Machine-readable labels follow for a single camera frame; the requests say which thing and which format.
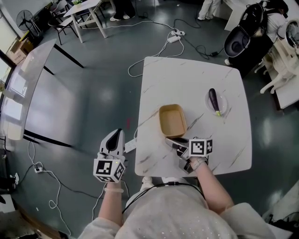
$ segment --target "white sleeve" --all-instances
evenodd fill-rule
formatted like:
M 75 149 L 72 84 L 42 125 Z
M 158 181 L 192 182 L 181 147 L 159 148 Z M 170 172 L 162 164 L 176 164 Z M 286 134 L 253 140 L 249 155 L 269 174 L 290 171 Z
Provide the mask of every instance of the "white sleeve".
M 86 226 L 78 239 L 114 239 L 120 226 L 104 218 L 96 218 Z
M 286 32 L 286 26 L 287 26 L 287 22 L 284 23 L 284 25 L 281 25 L 278 30 L 277 30 L 277 35 L 280 38 L 285 38 L 285 32 Z
M 247 203 L 235 205 L 220 215 L 242 239 L 274 239 L 275 236 L 260 217 Z

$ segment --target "cardboard tray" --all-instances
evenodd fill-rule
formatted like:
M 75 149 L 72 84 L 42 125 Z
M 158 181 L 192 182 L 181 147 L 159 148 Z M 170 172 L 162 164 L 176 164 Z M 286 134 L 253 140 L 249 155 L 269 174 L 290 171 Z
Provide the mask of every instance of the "cardboard tray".
M 160 127 L 165 137 L 182 137 L 187 131 L 186 119 L 181 106 L 164 105 L 159 109 Z

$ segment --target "concrete floor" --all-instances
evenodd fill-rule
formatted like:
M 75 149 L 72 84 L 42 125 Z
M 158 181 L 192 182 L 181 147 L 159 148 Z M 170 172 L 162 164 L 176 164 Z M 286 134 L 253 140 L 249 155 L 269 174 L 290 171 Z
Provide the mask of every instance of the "concrete floor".
M 180 18 L 196 26 L 197 5 L 175 0 L 156 1 L 156 8 L 150 0 L 137 4 L 139 13 L 147 11 L 154 21 L 173 25 L 173 20 Z M 111 10 L 104 13 L 108 17 Z M 135 17 L 108 25 L 139 21 Z M 194 29 L 181 21 L 176 23 L 176 27 L 185 31 L 186 38 L 194 45 L 205 45 L 208 53 L 220 50 L 228 35 L 224 31 L 226 21 L 215 18 L 200 25 L 201 29 Z M 56 50 L 52 51 L 46 66 L 55 75 L 42 72 L 26 129 L 74 145 L 74 148 L 65 148 L 41 142 L 36 146 L 36 161 L 43 162 L 47 170 L 53 170 L 70 188 L 97 197 L 103 183 L 93 177 L 92 171 L 101 140 L 112 130 L 122 128 L 129 141 L 137 127 L 142 78 L 131 78 L 127 69 L 144 57 L 158 53 L 170 29 L 142 23 L 135 27 L 107 29 L 107 39 L 97 29 L 83 29 L 81 32 L 83 44 L 70 30 L 67 30 L 67 36 L 61 34 L 62 48 L 85 68 L 79 68 Z M 57 38 L 56 32 L 49 30 L 44 41 L 54 38 Z M 180 58 L 224 64 L 224 52 L 205 60 L 185 40 L 182 43 L 185 51 Z M 180 51 L 179 43 L 170 44 L 161 56 Z M 132 74 L 141 74 L 142 67 L 142 63 L 137 65 Z M 243 80 L 251 119 L 252 168 L 217 176 L 236 204 L 248 202 L 260 214 L 280 199 L 299 178 L 299 112 L 292 106 L 285 112 L 277 111 L 270 93 L 259 93 L 266 81 L 267 77 L 253 73 Z M 18 172 L 22 178 L 31 164 L 27 155 L 28 142 L 22 140 L 13 146 L 14 151 L 9 154 L 10 171 Z M 135 152 L 130 152 L 126 158 L 129 164 L 124 179 L 132 195 L 139 190 L 141 177 L 134 173 Z M 48 205 L 49 200 L 56 200 L 58 186 L 49 175 L 35 174 L 30 169 L 22 185 L 13 193 L 13 198 L 30 215 L 67 233 L 58 210 L 52 210 Z M 94 198 L 61 188 L 59 208 L 73 237 L 77 237 L 91 221 L 95 202 Z

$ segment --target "white shirt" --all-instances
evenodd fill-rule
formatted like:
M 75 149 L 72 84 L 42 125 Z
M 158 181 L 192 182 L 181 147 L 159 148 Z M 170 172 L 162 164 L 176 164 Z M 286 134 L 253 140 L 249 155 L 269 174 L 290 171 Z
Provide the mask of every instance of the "white shirt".
M 279 36 L 285 38 L 287 20 L 282 14 L 273 13 L 268 15 L 267 36 L 274 43 Z
M 103 218 L 92 221 L 79 239 L 273 239 L 249 204 L 221 215 L 208 209 L 199 192 L 187 186 L 152 189 L 124 213 L 122 227 Z

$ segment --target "white plate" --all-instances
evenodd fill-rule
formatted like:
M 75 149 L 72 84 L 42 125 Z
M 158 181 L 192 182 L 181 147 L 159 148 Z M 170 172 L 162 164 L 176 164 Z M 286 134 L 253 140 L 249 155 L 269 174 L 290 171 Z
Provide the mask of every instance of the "white plate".
M 219 107 L 219 110 L 220 110 L 220 114 L 221 115 L 224 115 L 226 110 L 228 109 L 228 102 L 227 100 L 225 99 L 225 96 L 224 95 L 221 95 L 219 92 L 216 91 L 216 96 L 217 96 L 217 101 L 218 101 L 218 107 Z M 205 105 L 206 105 L 206 108 L 214 115 L 216 115 L 216 112 L 213 108 L 213 105 L 212 105 L 212 102 L 209 98 L 209 92 L 206 93 L 206 96 L 205 96 Z

